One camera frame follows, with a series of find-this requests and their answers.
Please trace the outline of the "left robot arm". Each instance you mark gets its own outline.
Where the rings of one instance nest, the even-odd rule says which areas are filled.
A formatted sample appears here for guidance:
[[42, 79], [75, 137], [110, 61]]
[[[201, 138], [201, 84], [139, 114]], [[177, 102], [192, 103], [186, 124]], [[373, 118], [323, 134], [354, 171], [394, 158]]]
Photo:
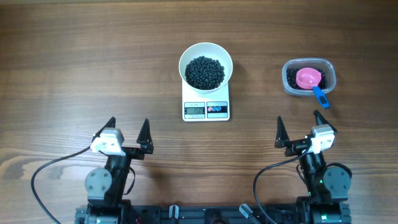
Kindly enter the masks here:
[[146, 154], [152, 154], [154, 145], [150, 135], [150, 122], [144, 120], [136, 139], [139, 147], [123, 146], [124, 136], [116, 127], [116, 118], [112, 117], [96, 134], [90, 149], [107, 157], [103, 168], [92, 170], [85, 179], [88, 192], [88, 205], [85, 210], [77, 211], [75, 223], [141, 223], [141, 218], [133, 209], [130, 200], [123, 196], [130, 193], [131, 185], [125, 190], [127, 177], [133, 171], [132, 160], [144, 160]]

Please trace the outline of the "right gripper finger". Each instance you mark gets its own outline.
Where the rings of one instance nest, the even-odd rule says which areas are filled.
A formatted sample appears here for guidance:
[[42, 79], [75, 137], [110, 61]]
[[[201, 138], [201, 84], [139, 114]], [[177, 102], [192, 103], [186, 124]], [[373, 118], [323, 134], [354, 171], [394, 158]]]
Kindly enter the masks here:
[[330, 124], [330, 123], [322, 116], [322, 114], [321, 114], [318, 110], [315, 110], [315, 111], [313, 112], [313, 115], [315, 116], [315, 122], [316, 122], [317, 126], [327, 124], [327, 125], [330, 126], [330, 128], [333, 130], [334, 133], [337, 133], [337, 132], [338, 132], [337, 129], [336, 129], [332, 124]]
[[289, 135], [287, 134], [287, 130], [285, 128], [281, 116], [277, 118], [277, 132], [276, 132], [274, 147], [275, 148], [290, 147]]

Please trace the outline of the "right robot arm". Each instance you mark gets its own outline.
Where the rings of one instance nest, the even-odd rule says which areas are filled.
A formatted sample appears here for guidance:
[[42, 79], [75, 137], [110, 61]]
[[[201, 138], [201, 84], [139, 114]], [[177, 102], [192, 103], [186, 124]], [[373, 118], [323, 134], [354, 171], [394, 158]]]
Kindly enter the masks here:
[[291, 141], [281, 117], [277, 118], [275, 147], [284, 148], [287, 157], [299, 157], [297, 170], [308, 195], [295, 203], [271, 208], [276, 223], [351, 223], [348, 190], [352, 172], [343, 164], [326, 163], [323, 151], [331, 148], [338, 133], [319, 111], [313, 112], [316, 125], [303, 139]]

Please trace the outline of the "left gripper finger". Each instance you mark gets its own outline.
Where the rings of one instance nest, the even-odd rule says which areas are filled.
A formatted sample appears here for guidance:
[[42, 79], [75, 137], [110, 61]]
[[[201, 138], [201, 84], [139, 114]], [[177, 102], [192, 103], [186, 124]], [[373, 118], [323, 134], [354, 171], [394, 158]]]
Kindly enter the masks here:
[[93, 135], [93, 138], [91, 141], [93, 142], [96, 138], [98, 138], [105, 128], [115, 128], [115, 127], [116, 127], [116, 118], [114, 116], [112, 116], [109, 119], [109, 121], [97, 133], [95, 133]]
[[140, 145], [143, 152], [153, 152], [154, 145], [150, 133], [150, 122], [146, 118], [140, 130], [140, 133], [136, 139], [136, 142]]

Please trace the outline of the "pink scoop blue handle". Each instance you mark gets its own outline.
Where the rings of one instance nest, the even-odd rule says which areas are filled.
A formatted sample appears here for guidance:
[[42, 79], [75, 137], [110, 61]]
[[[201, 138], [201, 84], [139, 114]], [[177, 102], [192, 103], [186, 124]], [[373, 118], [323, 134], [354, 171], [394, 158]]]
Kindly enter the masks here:
[[319, 104], [324, 109], [329, 109], [330, 103], [318, 86], [321, 80], [321, 73], [314, 68], [302, 68], [296, 74], [296, 84], [304, 90], [312, 90]]

